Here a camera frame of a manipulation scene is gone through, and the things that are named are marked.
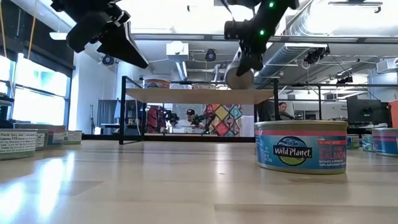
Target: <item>person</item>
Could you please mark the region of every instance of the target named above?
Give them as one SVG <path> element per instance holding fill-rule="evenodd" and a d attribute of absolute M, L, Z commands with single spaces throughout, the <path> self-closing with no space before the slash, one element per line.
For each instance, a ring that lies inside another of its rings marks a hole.
<path fill-rule="evenodd" d="M 187 110 L 188 122 L 192 123 L 194 119 L 195 119 L 195 111 L 193 109 Z M 203 122 L 200 121 L 200 123 L 198 125 L 196 125 L 195 128 L 203 129 L 203 128 L 205 128 L 205 125 L 203 124 Z"/>
<path fill-rule="evenodd" d="M 286 112 L 287 104 L 285 102 L 279 103 L 279 117 L 281 120 L 292 120 L 294 119 L 293 116 Z M 275 121 L 275 113 L 271 115 L 271 120 Z"/>

